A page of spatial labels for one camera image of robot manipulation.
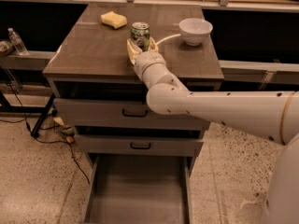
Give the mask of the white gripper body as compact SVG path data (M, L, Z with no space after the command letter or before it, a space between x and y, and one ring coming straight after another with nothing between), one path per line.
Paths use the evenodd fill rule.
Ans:
M164 57L158 52L146 51L139 54L135 59L134 70L147 88L159 83L170 84L173 81L173 75L167 69Z

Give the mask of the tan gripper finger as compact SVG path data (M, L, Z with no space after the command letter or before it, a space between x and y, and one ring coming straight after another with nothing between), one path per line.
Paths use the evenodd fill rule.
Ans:
M127 39L127 52L132 64L135 64L136 58L143 52L143 50L134 43L131 38Z
M158 45L156 44L155 40L152 37L149 38L149 51L154 51L154 52L159 51Z

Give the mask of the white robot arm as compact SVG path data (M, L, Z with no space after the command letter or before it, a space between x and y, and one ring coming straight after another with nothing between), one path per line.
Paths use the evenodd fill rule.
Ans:
M147 105L161 115L190 115L285 147L267 191L262 224L299 224L299 94L295 91L189 91L167 67L154 40L142 50L127 40Z

